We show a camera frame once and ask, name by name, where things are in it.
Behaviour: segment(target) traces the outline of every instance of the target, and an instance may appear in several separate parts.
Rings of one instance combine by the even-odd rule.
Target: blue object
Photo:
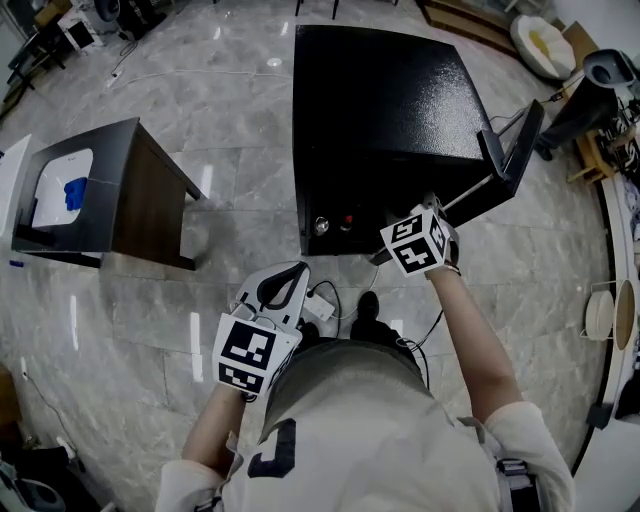
[[[68,212],[82,208],[82,200],[84,199],[86,188],[87,178],[72,180],[64,186],[64,193],[66,194],[64,202],[67,205]]]

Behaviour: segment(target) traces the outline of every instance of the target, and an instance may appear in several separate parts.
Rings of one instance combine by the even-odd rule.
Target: marble floor
[[[119,59],[118,40],[37,80],[0,129],[0,147],[27,133],[53,143],[139,116],[196,183],[205,165],[215,171],[209,199],[185,213],[183,253],[197,258],[194,273],[119,256],[109,256],[100,272],[25,257],[24,268],[14,268],[8,247],[0,248],[0,355],[14,373],[25,425],[46,443],[63,434],[20,377],[20,357],[60,411],[91,478],[123,510],[153,509],[161,465],[178,456],[212,389],[206,356],[238,284],[260,267],[300,257],[291,157],[294,32],[296,23],[333,23],[331,6],[306,0],[295,18],[292,0],[179,1],[111,88],[104,81]],[[490,116],[511,115],[553,92],[518,61],[429,27],[413,0],[397,7],[343,0],[335,23],[454,45]],[[270,66],[274,58],[279,64]],[[583,309],[590,283],[608,277],[595,190],[566,184],[578,168],[568,150],[551,163],[534,155],[515,199],[459,229],[463,275],[507,347],[524,396],[541,407],[569,464],[604,360],[604,345],[579,337]],[[358,256],[309,263],[313,281],[336,284],[345,311],[376,272]],[[422,337],[438,315],[432,286],[404,279],[393,263],[381,267],[373,289],[382,319],[403,320],[407,337]],[[191,312],[201,319],[203,383],[191,371]],[[336,325],[321,327],[332,333]],[[468,414],[444,321],[425,352],[434,395],[452,414]],[[244,444],[256,439],[263,410],[261,402],[249,406]]]

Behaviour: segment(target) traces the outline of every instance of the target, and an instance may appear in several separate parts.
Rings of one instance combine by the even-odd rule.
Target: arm
[[[233,462],[227,447],[229,433],[240,432],[245,402],[240,391],[216,385],[200,417],[189,432],[182,458],[208,466],[226,476]]]
[[[485,422],[503,405],[522,400],[511,361],[462,278],[446,268],[427,277],[442,304],[473,415]]]

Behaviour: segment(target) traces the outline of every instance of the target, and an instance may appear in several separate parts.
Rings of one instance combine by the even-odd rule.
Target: black and white marker cube
[[[405,277],[444,264],[450,236],[431,209],[387,226],[380,234]]]
[[[213,345],[213,377],[227,386],[264,395],[280,375],[299,339],[223,314]]]

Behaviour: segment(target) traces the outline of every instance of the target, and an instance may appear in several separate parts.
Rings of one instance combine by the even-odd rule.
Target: sleeve
[[[211,499],[223,479],[190,460],[173,460],[162,468],[155,512],[192,512]]]
[[[551,510],[575,508],[571,472],[544,423],[542,412],[530,402],[515,402],[495,411],[485,428],[509,457],[522,459],[545,491]]]

